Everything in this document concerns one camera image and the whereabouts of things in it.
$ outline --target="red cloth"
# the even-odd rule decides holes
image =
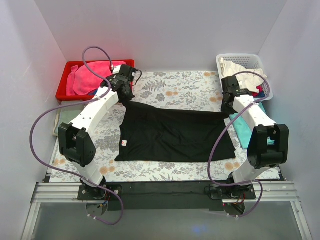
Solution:
[[[261,93],[261,92],[264,91],[264,90],[262,89],[262,86],[261,86],[261,85],[260,85],[260,86],[257,86],[256,89],[258,89],[259,92],[258,92],[258,93],[257,93],[257,92],[253,92],[253,93],[252,93],[252,96],[254,96],[254,97],[258,96],[259,93]]]
[[[124,61],[113,61],[113,66],[126,64]],[[95,61],[88,63],[89,67],[97,74],[108,77],[112,73],[110,71],[109,61]],[[65,93],[67,96],[84,96],[100,87],[102,79],[93,75],[86,66],[71,67],[71,73],[66,82]]]

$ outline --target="turquoise towel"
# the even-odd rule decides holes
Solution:
[[[262,111],[264,113],[266,113],[266,110],[261,102],[259,103],[259,107],[262,109]],[[238,113],[230,115],[230,119],[231,120],[234,119],[237,115],[238,115]],[[238,139],[241,144],[241,147],[243,149],[247,149],[249,146],[249,143],[250,143],[251,135],[252,135],[252,132],[251,132],[248,124],[241,116],[237,120],[235,120],[235,122],[233,123],[233,127],[235,129],[236,134],[238,135]],[[268,139],[268,145],[271,145],[274,142],[275,141]]]

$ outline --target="white towel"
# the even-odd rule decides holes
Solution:
[[[267,78],[267,76],[264,74],[264,71],[261,68],[246,69],[244,66],[235,64],[232,61],[226,61],[222,57],[220,58],[219,62],[220,62],[221,73],[223,78],[230,77],[242,71],[254,72],[254,73],[260,74],[264,78]],[[240,88],[248,89],[250,92],[253,92],[253,93],[259,93],[259,90],[257,89],[257,87],[264,82],[259,76],[256,76],[250,73],[239,74],[236,76],[236,79],[239,82]]]

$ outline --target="red basket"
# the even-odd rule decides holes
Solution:
[[[114,60],[116,61],[123,61],[127,65],[134,67],[135,66],[135,61],[132,59],[126,59],[126,60]],[[61,81],[58,87],[58,90],[56,91],[55,98],[58,99],[59,101],[87,101],[90,100],[94,97],[94,95],[76,95],[76,96],[67,96],[66,95],[66,89],[67,89],[67,80],[68,76],[71,73],[71,67],[73,66],[78,66],[79,68],[84,65],[83,61],[68,61],[65,65]]]

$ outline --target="table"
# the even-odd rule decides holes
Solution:
[[[188,72],[144,72],[133,87],[134,102],[149,104],[161,109],[220,112],[222,89],[218,73],[214,71]],[[107,182],[149,182],[149,181],[206,181],[207,163],[157,162],[157,161],[115,161],[119,154],[120,128],[126,109],[116,104],[98,124],[91,136],[96,147],[95,161]],[[235,129],[228,129],[235,147],[234,159],[211,163],[211,176],[226,180],[247,159],[247,150],[242,149]],[[52,165],[77,172],[72,163],[66,161],[59,151],[52,156]],[[279,169],[264,172],[258,179],[279,179]],[[53,170],[51,183],[80,182],[79,178]]]

